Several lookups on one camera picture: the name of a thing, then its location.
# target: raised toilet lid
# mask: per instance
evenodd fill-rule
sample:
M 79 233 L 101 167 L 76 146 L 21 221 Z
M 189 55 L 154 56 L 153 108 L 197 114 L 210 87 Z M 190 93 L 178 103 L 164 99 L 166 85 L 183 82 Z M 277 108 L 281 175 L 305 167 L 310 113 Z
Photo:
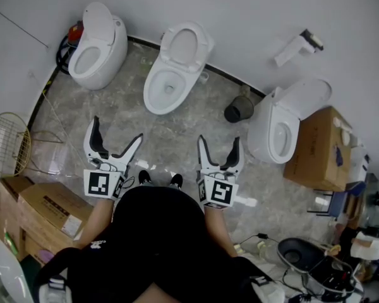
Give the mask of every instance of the raised toilet lid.
M 323 107 L 331 94 L 332 88 L 326 81 L 307 78 L 276 94 L 274 104 L 303 120 Z
M 160 46 L 162 60 L 188 73 L 197 72 L 208 56 L 208 40 L 203 28 L 192 21 L 170 27 Z
M 115 37 L 111 12 L 102 3 L 90 3 L 83 13 L 84 32 L 89 38 L 101 39 L 112 45 Z

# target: tiled floor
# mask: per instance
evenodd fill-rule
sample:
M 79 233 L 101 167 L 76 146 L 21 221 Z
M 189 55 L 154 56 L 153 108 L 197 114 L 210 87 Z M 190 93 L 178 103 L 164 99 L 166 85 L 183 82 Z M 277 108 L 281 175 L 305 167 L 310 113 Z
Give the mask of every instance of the tiled floor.
M 97 92 L 84 90 L 70 76 L 59 74 L 48 99 L 64 130 L 46 101 L 32 128 L 33 132 L 50 130 L 65 141 L 64 145 L 33 146 L 33 161 L 40 169 L 55 175 L 30 170 L 26 174 L 37 182 L 61 181 L 84 197 L 83 168 L 89 166 L 83 139 L 89 122 L 97 115 L 104 146 L 111 153 L 121 152 L 134 136 L 144 134 L 145 140 L 131 163 L 129 175 L 137 176 L 145 167 L 156 184 L 165 185 L 172 172 L 180 173 L 184 176 L 183 191 L 197 199 L 199 135 L 204 135 L 212 158 L 220 163 L 224 163 L 234 138 L 240 136 L 246 164 L 238 179 L 238 195 L 255 198 L 258 204 L 248 207 L 235 203 L 225 211 L 233 241 L 239 242 L 257 232 L 268 233 L 274 239 L 295 235 L 325 239 L 329 218 L 306 213 L 314 198 L 312 191 L 283 179 L 280 165 L 263 163 L 250 155 L 246 147 L 248 121 L 230 124 L 224 119 L 223 110 L 238 95 L 238 85 L 209 72 L 206 85 L 197 83 L 175 111 L 156 116 L 146 109 L 143 86 L 157 54 L 157 50 L 129 43 L 120 72 L 109 86 Z M 244 247 L 254 251 L 255 242 L 250 240 Z

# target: shoe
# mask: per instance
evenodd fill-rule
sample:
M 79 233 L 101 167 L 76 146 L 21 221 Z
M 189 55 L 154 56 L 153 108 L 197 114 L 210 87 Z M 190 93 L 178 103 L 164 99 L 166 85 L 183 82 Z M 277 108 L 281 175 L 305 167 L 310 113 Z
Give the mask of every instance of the shoe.
M 176 174 L 172 177 L 170 185 L 175 185 L 178 189 L 181 189 L 183 186 L 183 176 L 181 174 Z
M 149 183 L 152 182 L 150 175 L 146 170 L 141 170 L 139 172 L 139 184 L 142 185 L 143 183 L 146 183 L 146 182 L 149 182 Z

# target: white wall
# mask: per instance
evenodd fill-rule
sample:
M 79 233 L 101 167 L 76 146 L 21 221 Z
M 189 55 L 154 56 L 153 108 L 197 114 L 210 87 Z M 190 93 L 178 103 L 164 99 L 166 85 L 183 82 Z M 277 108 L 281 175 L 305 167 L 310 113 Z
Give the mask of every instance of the white wall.
M 0 10 L 46 44 L 94 0 L 0 0 Z M 306 75 L 334 89 L 334 105 L 362 137 L 379 177 L 379 0 L 98 0 L 119 15 L 128 33 L 159 42 L 183 20 L 202 23 L 216 41 L 210 64 L 261 91 Z M 272 57 L 305 28 L 325 50 L 277 69 Z
M 43 74 L 49 74 L 46 55 L 44 46 L 0 15 L 0 113 L 15 112 L 28 122 L 42 90 L 28 72 L 43 82 Z

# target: toilet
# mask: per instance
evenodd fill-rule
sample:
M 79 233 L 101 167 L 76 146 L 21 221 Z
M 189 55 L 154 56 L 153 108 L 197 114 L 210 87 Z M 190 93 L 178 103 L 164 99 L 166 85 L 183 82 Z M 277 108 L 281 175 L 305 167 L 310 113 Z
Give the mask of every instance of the toilet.
M 200 77 L 214 45 L 213 38 L 195 22 L 170 27 L 146 78 L 143 90 L 146 108 L 162 115 L 182 104 Z
M 69 62 L 69 73 L 83 88 L 100 90 L 112 81 L 125 60 L 125 25 L 102 3 L 90 3 L 85 8 L 83 25 L 83 35 Z
M 331 86 L 319 79 L 304 79 L 286 90 L 276 88 L 254 108 L 247 137 L 250 153 L 268 163 L 289 161 L 300 120 L 323 107 L 331 94 Z

